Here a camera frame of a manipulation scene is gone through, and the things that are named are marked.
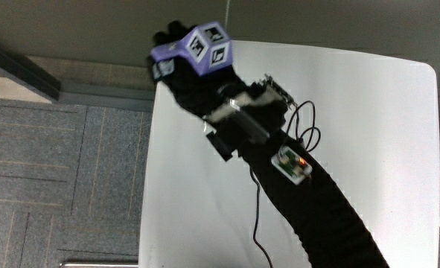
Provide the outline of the person's right hand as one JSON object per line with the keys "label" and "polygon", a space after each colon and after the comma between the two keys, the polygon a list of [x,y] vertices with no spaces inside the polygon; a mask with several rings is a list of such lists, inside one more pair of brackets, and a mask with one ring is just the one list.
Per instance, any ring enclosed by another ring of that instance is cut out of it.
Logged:
{"label": "person's right hand", "polygon": [[183,109],[200,118],[246,88],[232,67],[232,43],[219,22],[186,27],[173,21],[153,42],[150,78],[164,83]]}

